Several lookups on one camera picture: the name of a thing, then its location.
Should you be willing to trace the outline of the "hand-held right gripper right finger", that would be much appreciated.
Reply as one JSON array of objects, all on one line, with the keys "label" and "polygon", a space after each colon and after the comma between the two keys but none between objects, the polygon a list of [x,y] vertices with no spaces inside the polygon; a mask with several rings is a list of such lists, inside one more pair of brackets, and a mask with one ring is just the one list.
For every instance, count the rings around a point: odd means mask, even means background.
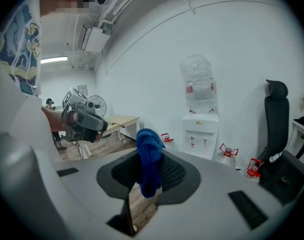
[{"label": "hand-held right gripper right finger", "polygon": [[166,151],[158,165],[157,173],[161,180],[162,194],[157,198],[158,205],[176,205],[188,200],[201,183],[199,170],[191,163]]}]

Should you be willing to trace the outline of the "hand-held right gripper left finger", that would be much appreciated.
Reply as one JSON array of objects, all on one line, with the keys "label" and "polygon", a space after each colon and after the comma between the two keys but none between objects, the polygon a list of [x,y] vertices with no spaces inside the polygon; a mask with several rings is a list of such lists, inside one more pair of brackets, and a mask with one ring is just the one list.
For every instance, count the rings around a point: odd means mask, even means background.
[{"label": "hand-held right gripper left finger", "polygon": [[108,196],[127,200],[141,172],[140,157],[137,150],[134,150],[100,167],[96,180]]}]

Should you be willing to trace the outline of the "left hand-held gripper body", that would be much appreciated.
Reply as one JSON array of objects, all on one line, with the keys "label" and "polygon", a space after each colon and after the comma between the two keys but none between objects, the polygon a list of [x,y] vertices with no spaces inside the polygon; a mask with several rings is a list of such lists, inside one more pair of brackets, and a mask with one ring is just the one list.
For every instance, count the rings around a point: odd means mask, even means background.
[{"label": "left hand-held gripper body", "polygon": [[87,141],[94,143],[97,136],[101,136],[99,130],[102,127],[103,118],[95,113],[96,105],[82,92],[71,87],[62,101],[62,123],[65,125],[67,112],[75,111],[77,121],[75,125],[67,126],[63,138],[68,142]]}]

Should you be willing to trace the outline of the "person's left hand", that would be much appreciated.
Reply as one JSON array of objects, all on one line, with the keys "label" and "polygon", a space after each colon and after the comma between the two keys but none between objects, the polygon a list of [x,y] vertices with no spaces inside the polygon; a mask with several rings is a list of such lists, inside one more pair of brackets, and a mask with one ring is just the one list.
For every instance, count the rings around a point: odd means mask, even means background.
[{"label": "person's left hand", "polygon": [[65,125],[73,126],[76,124],[78,114],[75,111],[68,111],[65,116]]}]

